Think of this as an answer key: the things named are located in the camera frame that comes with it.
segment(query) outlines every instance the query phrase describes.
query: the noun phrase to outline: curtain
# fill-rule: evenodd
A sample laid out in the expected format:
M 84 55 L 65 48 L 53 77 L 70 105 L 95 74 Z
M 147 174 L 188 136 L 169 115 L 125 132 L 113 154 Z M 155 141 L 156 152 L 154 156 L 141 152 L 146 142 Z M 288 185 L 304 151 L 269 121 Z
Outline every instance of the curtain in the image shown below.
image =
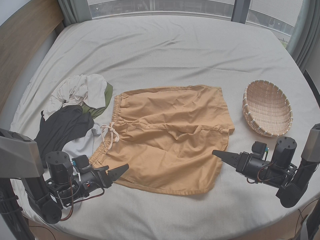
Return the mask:
M 92 20 L 87 0 L 58 0 L 64 15 L 63 25 Z
M 299 17 L 286 47 L 302 72 L 320 33 L 320 0 L 303 0 Z

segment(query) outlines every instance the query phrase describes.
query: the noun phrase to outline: green garment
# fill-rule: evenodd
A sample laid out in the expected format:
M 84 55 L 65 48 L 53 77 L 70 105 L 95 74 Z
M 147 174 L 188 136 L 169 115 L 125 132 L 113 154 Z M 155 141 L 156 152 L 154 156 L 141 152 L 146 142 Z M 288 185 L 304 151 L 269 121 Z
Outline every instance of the green garment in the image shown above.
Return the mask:
M 110 83 L 106 83 L 106 90 L 104 91 L 104 96 L 106 98 L 106 106 L 105 107 L 101 107 L 101 108 L 92 108 L 89 107 L 86 103 L 82 103 L 81 107 L 82 107 L 82 113 L 87 113 L 89 112 L 92 116 L 93 119 L 95 119 L 97 116 L 101 115 L 103 113 L 103 111 L 107 108 L 107 106 L 110 103 L 111 97 L 112 97 L 112 90 L 113 87 Z

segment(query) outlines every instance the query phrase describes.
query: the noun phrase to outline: drawstring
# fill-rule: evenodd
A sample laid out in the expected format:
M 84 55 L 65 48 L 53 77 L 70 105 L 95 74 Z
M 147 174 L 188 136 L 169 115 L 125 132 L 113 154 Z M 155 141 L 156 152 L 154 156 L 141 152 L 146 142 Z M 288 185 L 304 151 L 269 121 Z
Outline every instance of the drawstring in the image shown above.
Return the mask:
M 106 129 L 106 134 L 108 133 L 108 129 L 110 129 L 110 133 L 111 133 L 111 141 L 110 141 L 110 145 L 108 147 L 107 152 L 111 149 L 112 144 L 113 144 L 113 134 L 115 134 L 115 140 L 114 142 L 118 142 L 119 141 L 119 134 L 116 132 L 116 130 L 113 128 L 115 122 L 111 122 L 111 125 L 107 125 L 107 124 L 103 124 L 102 126 L 100 126 L 100 128 L 102 129 L 101 131 L 101 137 L 103 139 L 103 145 L 106 148 L 106 144 L 104 143 L 104 136 L 103 136 L 103 132 Z

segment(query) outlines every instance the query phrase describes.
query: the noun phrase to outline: basket rim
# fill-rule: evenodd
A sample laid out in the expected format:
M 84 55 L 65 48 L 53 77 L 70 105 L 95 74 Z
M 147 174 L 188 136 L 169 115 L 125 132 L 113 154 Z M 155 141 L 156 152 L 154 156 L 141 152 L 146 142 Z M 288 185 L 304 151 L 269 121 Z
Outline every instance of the basket rim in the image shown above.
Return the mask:
M 257 122 L 256 122 L 256 119 L 253 118 L 252 116 L 252 113 L 251 111 L 249 110 L 249 104 L 248 104 L 248 100 L 247 100 L 247 89 L 248 87 L 251 85 L 251 84 L 254 84 L 254 83 L 259 83 L 260 81 L 263 81 L 263 83 L 265 82 L 268 82 L 268 84 L 271 84 L 273 85 L 273 88 L 278 88 L 278 92 L 281 92 L 282 95 L 281 96 L 284 96 L 285 97 L 285 103 L 288 105 L 290 111 L 290 122 L 288 123 L 288 128 L 281 134 L 273 134 L 272 132 L 269 132 L 267 131 L 266 129 L 264 129 L 263 127 L 261 127 Z M 291 125 L 292 125 L 292 121 L 294 120 L 294 116 L 293 116 L 293 112 L 292 112 L 292 107 L 291 107 L 291 104 L 288 100 L 288 97 L 286 96 L 286 94 L 277 86 L 275 85 L 274 83 L 270 82 L 270 81 L 266 81 L 266 80 L 254 80 L 252 82 L 250 82 L 248 84 L 248 86 L 245 88 L 244 90 L 244 94 L 243 94 L 243 100 L 242 100 L 242 108 L 243 108 L 243 112 L 246 113 L 246 116 L 249 118 L 249 120 L 251 121 L 251 123 L 255 126 L 256 128 L 256 131 L 259 131 L 260 134 L 262 135 L 265 135 L 265 136 L 269 136 L 269 137 L 278 137 L 278 136 L 282 136 L 284 134 L 286 134 L 290 128 L 291 128 Z

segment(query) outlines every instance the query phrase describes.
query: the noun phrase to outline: black garment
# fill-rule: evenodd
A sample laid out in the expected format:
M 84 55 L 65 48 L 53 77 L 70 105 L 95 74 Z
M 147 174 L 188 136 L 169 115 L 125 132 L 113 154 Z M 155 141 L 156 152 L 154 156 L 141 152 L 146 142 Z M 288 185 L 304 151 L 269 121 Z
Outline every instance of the black garment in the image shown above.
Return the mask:
M 82 107 L 70 105 L 60 108 L 45 121 L 43 111 L 40 130 L 34 141 L 38 149 L 44 168 L 47 168 L 46 154 L 52 151 L 62 151 L 64 145 L 76 138 L 86 135 L 94 126 L 91 114 L 82 114 Z

